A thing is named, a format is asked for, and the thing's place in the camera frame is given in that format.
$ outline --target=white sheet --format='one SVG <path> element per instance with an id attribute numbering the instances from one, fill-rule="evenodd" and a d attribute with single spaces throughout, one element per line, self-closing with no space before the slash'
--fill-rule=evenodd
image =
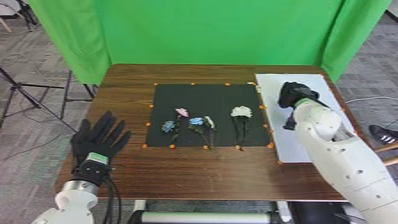
<path id="1" fill-rule="evenodd" d="M 300 145 L 295 132 L 282 128 L 293 109 L 282 109 L 277 105 L 279 92 L 284 82 L 298 82 L 319 93 L 319 101 L 341 116 L 346 129 L 353 132 L 350 120 L 341 111 L 339 103 L 321 75 L 312 74 L 257 74 L 257 85 L 261 89 L 263 103 L 266 106 L 266 116 L 273 130 L 273 140 L 277 146 L 277 157 L 284 163 L 311 163 L 305 148 Z"/>

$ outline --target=green screen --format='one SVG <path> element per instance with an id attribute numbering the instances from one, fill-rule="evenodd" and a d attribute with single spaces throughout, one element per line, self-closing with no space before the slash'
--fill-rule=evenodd
<path id="1" fill-rule="evenodd" d="M 318 65 L 335 81 L 389 0 L 30 4 L 76 78 L 97 84 L 117 63 Z"/>

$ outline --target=floor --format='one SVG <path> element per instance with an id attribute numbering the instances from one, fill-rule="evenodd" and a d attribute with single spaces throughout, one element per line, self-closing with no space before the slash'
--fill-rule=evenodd
<path id="1" fill-rule="evenodd" d="M 7 33 L 0 27 L 0 66 L 17 81 L 64 85 L 67 67 L 57 53 L 42 28 L 26 32 L 19 19 L 7 20 L 14 29 Z M 398 24 L 382 17 L 373 33 L 346 68 L 337 88 L 344 100 L 373 96 L 398 98 Z M 0 107 L 7 98 L 7 83 L 0 80 Z M 71 96 L 87 97 L 83 87 L 73 82 Z M 60 108 L 62 91 L 51 90 L 44 99 L 53 111 Z M 367 100 L 348 104 L 362 129 L 367 125 L 387 125 L 398 118 L 398 101 Z M 12 111 L 26 108 L 19 95 L 12 102 Z M 67 104 L 65 122 L 76 128 L 89 103 Z M 53 181 L 69 150 L 71 131 L 39 110 L 7 118 L 0 130 L 0 224 L 30 223 L 42 211 L 53 207 Z M 398 166 L 389 167 L 398 177 Z M 124 201 L 124 219 L 133 203 Z M 229 211 L 264 212 L 270 203 L 261 201 L 151 201 L 151 211 Z M 94 208 L 96 221 L 101 220 L 105 201 Z"/>

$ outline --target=white small object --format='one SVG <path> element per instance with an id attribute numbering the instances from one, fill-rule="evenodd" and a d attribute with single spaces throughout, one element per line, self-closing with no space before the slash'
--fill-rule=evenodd
<path id="1" fill-rule="evenodd" d="M 286 201 L 277 201 L 277 210 L 279 210 L 279 216 L 280 216 L 282 222 L 289 222 L 291 212 L 289 212 L 289 206 Z"/>
<path id="2" fill-rule="evenodd" d="M 206 119 L 206 121 L 208 121 L 209 128 L 215 129 L 215 122 L 213 122 L 209 116 L 204 116 L 204 119 Z"/>
<path id="3" fill-rule="evenodd" d="M 133 211 L 145 210 L 145 200 L 133 201 Z"/>
<path id="4" fill-rule="evenodd" d="M 252 117 L 252 110 L 248 107 L 240 106 L 232 108 L 232 113 L 231 113 L 232 117 L 243 116 L 243 117 Z"/>

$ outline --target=black cloth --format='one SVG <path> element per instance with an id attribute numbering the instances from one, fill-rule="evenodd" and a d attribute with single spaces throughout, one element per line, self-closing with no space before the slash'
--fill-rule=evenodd
<path id="1" fill-rule="evenodd" d="M 181 85 L 163 84 L 156 86 L 152 100 L 151 126 L 147 130 L 147 146 L 170 145 L 172 134 L 161 131 L 163 122 L 176 119 L 176 108 L 188 110 L 190 118 L 209 116 L 216 126 L 215 146 L 236 145 L 236 133 L 231 111 L 238 106 L 252 110 L 248 119 L 248 132 L 243 146 L 264 146 L 270 136 L 263 128 L 264 118 L 259 110 L 259 95 L 256 86 L 248 84 L 225 85 Z M 181 118 L 179 137 L 176 146 L 202 146 L 199 134 L 188 130 L 188 119 Z"/>

